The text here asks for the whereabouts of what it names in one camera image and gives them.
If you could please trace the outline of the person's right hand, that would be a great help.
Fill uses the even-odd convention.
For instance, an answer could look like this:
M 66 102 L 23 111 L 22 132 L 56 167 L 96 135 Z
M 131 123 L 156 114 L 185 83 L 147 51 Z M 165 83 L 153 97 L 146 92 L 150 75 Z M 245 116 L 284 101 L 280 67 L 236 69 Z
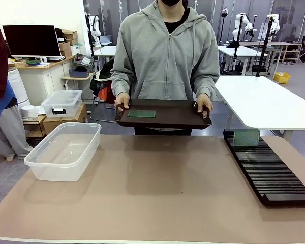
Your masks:
M 115 99 L 115 107 L 117 112 L 123 112 L 125 109 L 129 109 L 130 96 L 126 92 L 122 92 L 117 95 Z

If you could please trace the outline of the person's left hand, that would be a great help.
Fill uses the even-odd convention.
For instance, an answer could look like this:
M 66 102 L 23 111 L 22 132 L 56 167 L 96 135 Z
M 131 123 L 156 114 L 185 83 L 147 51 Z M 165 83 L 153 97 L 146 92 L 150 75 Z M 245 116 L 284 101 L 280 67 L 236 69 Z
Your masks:
M 205 93 L 198 95 L 196 103 L 197 111 L 203 116 L 203 119 L 207 118 L 214 108 L 209 96 Z

